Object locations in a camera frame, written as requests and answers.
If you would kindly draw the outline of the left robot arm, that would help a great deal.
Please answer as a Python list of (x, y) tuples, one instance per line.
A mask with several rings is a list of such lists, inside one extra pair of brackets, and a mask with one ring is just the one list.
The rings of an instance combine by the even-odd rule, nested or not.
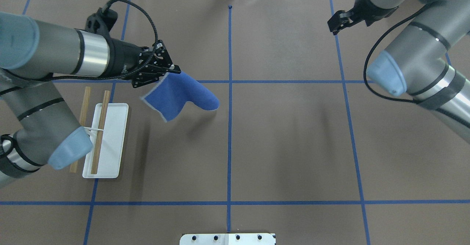
[(22, 125), (1, 136), (1, 187), (44, 165), (62, 169), (92, 151), (87, 131), (54, 86), (54, 74), (130, 80), (138, 88), (181, 73), (162, 40), (148, 48), (113, 39), (117, 18), (100, 8), (84, 29), (74, 29), (1, 12), (1, 98)]

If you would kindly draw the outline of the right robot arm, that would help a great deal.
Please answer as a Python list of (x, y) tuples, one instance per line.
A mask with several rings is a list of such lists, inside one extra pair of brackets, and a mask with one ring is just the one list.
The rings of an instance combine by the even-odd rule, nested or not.
[[(336, 35), (364, 21), (370, 26), (391, 16), (406, 0), (355, 0), (349, 11), (328, 20)], [(469, 142), (469, 80), (444, 60), (469, 34), (469, 0), (419, 0), (423, 7), (397, 24), (407, 26), (378, 57), (365, 62), (363, 78), (388, 92), (389, 100), (409, 102), (432, 112)]]

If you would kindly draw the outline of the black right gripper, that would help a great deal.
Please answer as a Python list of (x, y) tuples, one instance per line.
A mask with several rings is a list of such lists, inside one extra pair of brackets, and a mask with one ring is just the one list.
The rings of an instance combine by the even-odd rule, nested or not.
[(354, 7), (349, 11), (337, 11), (327, 21), (329, 31), (337, 35), (341, 30), (352, 27), (361, 21), (371, 26), (376, 21), (391, 16), (398, 6), (382, 8), (376, 6), (371, 0), (355, 0)]

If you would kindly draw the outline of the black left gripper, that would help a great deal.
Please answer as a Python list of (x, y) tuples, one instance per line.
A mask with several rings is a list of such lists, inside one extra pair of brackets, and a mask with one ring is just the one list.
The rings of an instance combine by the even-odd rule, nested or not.
[(180, 74), (181, 68), (174, 64), (162, 40), (156, 43), (153, 55), (152, 49), (147, 46), (137, 46), (118, 39), (111, 40), (108, 76), (114, 77), (135, 70), (140, 63), (151, 58), (145, 66), (145, 71), (136, 73), (131, 78), (131, 86), (139, 88), (156, 83), (166, 73)]

